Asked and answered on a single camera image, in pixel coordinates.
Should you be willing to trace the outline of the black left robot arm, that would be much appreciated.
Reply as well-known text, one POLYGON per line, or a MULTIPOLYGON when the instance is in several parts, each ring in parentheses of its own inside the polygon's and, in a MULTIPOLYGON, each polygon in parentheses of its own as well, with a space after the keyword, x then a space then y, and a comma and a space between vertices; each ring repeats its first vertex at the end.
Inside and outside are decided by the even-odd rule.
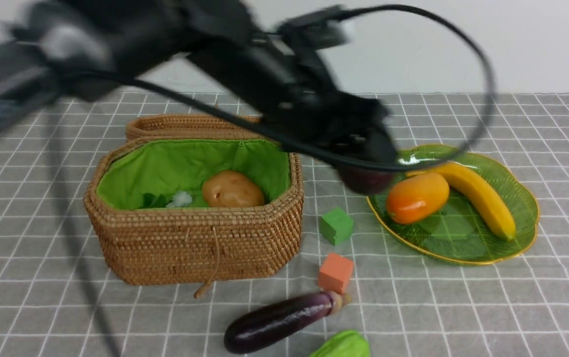
POLYGON ((262 30, 240 0, 41 0, 0 43, 0 133, 62 96, 93 102, 137 86, 241 125, 138 77, 177 54, 262 114, 244 128, 357 174, 397 172, 377 100, 338 89, 316 52, 332 7, 262 30))

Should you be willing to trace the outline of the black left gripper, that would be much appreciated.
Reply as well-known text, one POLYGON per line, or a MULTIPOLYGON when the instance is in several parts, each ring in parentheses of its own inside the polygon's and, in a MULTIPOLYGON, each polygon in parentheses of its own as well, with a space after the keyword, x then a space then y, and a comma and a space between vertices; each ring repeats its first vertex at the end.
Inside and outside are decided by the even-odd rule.
POLYGON ((378 99, 341 91, 310 122, 318 131, 287 140, 284 149, 318 158, 340 172, 397 172, 398 149, 385 122, 391 115, 378 99))

